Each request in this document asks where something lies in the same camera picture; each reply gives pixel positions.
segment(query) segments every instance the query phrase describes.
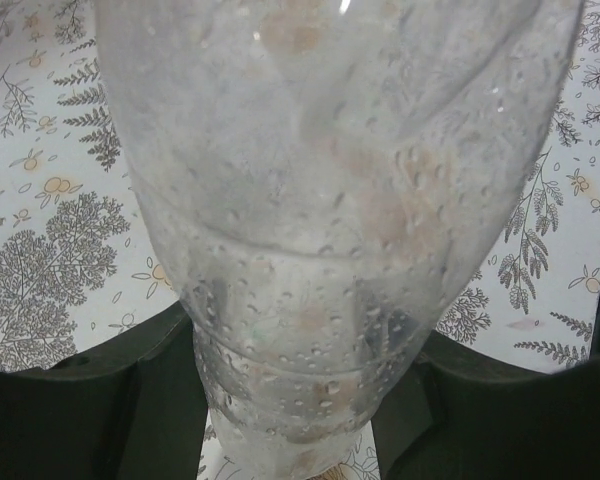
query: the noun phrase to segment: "transparent plastic container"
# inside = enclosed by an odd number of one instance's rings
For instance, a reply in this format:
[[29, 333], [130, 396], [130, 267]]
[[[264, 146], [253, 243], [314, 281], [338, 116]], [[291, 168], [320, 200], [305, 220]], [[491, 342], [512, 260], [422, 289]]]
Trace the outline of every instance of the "transparent plastic container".
[[133, 189], [257, 478], [337, 463], [487, 254], [582, 3], [96, 2]]

